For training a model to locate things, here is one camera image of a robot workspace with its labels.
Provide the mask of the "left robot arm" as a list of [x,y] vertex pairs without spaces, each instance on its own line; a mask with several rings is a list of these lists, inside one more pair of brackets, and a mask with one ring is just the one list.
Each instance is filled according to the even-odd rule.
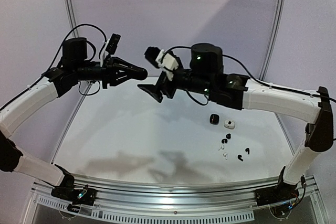
[[15,145],[10,137],[16,129],[47,103],[60,98],[80,81],[98,81],[105,89],[130,79],[144,80],[148,72],[113,56],[120,35],[113,34],[106,46],[108,56],[101,62],[87,59],[85,37],[65,40],[60,63],[41,75],[36,84],[1,109],[1,171],[17,172],[42,180],[54,187],[67,200],[78,195],[74,178],[64,168],[38,159]]

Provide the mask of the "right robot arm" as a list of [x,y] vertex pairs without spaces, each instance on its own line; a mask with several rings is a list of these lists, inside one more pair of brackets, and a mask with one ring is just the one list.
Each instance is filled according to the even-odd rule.
[[271,190],[276,201],[291,194],[301,176],[320,154],[334,143],[331,98],[325,87],[317,91],[299,90],[262,82],[245,75],[224,73],[224,54],[209,43],[190,46],[191,61],[184,68],[172,49],[149,47],[146,60],[162,70],[156,84],[142,84],[140,89],[158,102],[173,98],[176,90],[204,95],[208,101],[235,110],[262,110],[287,115],[306,122],[305,140],[290,162],[281,170],[278,184]]

